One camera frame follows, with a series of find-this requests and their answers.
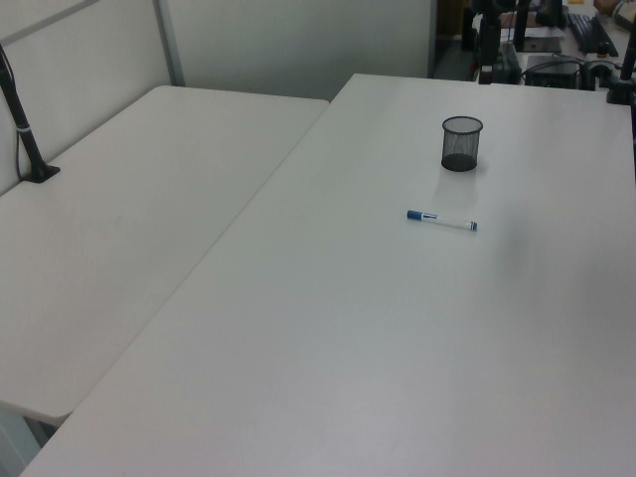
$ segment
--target desk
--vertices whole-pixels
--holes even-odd
[[[354,76],[24,476],[634,475],[635,240],[628,108]]]
[[[159,87],[0,198],[0,405],[63,421],[326,104]]]

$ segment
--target tabletop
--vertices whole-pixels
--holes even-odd
[[[0,198],[0,405],[59,424],[327,105],[161,86]]]
[[[25,477],[634,475],[629,117],[354,76]]]

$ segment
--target black keyboard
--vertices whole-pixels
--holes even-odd
[[[590,18],[587,15],[577,15],[570,13],[569,27],[572,28],[576,41],[578,42],[578,48],[586,55],[588,53],[598,53],[598,44],[600,42],[607,42],[609,45],[609,56],[617,57],[618,52],[616,47],[609,39],[607,32],[603,28],[598,18]]]

